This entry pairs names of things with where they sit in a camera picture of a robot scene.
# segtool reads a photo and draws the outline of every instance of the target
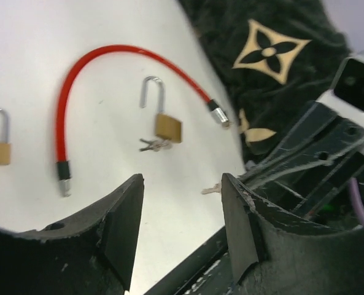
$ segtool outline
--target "small key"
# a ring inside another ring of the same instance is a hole
[[[213,194],[215,192],[221,194],[221,183],[217,183],[214,187],[211,187],[210,189],[203,189],[201,194],[207,195]]]
[[[148,144],[147,147],[139,149],[140,152],[144,151],[158,152],[161,148],[170,149],[172,147],[171,142],[164,140],[144,140],[141,138],[139,141]]]

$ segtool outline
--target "metal cable end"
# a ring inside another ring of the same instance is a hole
[[[63,179],[59,181],[60,185],[60,191],[63,195],[63,197],[69,197],[71,195],[70,193],[70,179]]]
[[[231,121],[222,110],[222,108],[218,107],[211,111],[213,118],[219,123],[224,129],[228,129],[231,127]]]

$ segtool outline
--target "monogram pattern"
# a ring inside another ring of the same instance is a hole
[[[310,41],[277,33],[249,20],[249,37],[233,69],[254,69],[284,85],[293,61]]]
[[[250,123],[246,119],[246,114],[243,109],[239,111],[239,119],[241,121],[239,133],[244,134],[247,146],[250,146],[250,143],[268,139],[276,134],[275,131],[267,128],[250,128]]]

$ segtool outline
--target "purple wire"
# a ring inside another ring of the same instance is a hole
[[[359,223],[364,226],[364,206],[359,192],[359,185],[356,178],[351,178],[348,183],[351,204]]]

